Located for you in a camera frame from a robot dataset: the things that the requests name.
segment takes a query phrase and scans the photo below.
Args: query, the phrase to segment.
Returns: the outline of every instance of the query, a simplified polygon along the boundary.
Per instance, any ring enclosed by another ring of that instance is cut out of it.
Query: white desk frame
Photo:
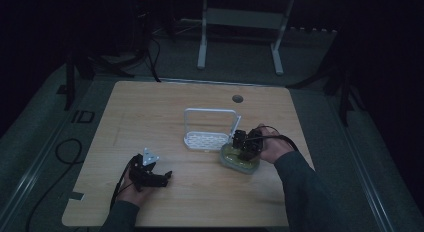
[[[285,13],[278,14],[256,11],[208,8],[207,0],[203,0],[202,38],[200,41],[197,68],[204,69],[206,64],[206,50],[208,45],[206,37],[207,25],[219,24],[264,29],[278,29],[277,40],[271,44],[271,54],[274,60],[275,73],[277,75],[282,75],[283,66],[281,64],[281,58],[278,49],[280,48],[284,31],[286,30],[287,21],[290,16],[290,12],[293,8],[293,3],[294,0],[289,0]]]

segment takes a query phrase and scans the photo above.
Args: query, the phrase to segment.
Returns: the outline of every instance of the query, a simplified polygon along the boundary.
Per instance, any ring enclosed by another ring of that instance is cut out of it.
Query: dark sleeve
[[[140,208],[130,202],[118,200],[99,232],[133,232]]]
[[[289,152],[274,166],[283,182],[291,232],[349,231],[335,201],[301,153]]]

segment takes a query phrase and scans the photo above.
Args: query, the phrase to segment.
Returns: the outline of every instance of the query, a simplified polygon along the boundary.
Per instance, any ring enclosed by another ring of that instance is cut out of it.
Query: person's left hand
[[[142,188],[142,191],[138,192],[135,186],[132,184],[132,181],[129,177],[129,170],[127,170],[124,176],[124,183],[119,189],[121,192],[119,192],[116,200],[130,202],[140,208],[154,190],[155,188],[145,187]]]

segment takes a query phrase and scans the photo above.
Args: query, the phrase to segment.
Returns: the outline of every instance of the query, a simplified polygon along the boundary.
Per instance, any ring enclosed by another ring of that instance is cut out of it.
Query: human arm
[[[278,135],[261,127],[262,135]],[[274,164],[283,183],[290,231],[349,231],[333,198],[299,151],[281,139],[265,139],[261,159]]]
[[[115,204],[99,232],[134,231],[138,211],[153,190],[153,188],[143,188],[141,192],[138,192],[129,179],[127,171]]]

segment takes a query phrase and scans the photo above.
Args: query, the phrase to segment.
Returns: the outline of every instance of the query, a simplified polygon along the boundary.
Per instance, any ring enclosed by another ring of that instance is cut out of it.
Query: human hand
[[[262,136],[278,136],[280,135],[277,131],[269,132],[264,124],[259,124],[258,129],[262,132]],[[294,151],[293,147],[289,145],[285,140],[278,138],[264,139],[263,149],[260,153],[260,158],[271,164],[280,158],[282,155],[288,152]]]
[[[124,183],[119,189],[120,192],[118,193],[116,200],[127,201],[138,207],[141,207],[154,190],[155,188],[145,187],[142,189],[142,191],[138,192],[130,180],[129,170],[127,170],[124,176]]]

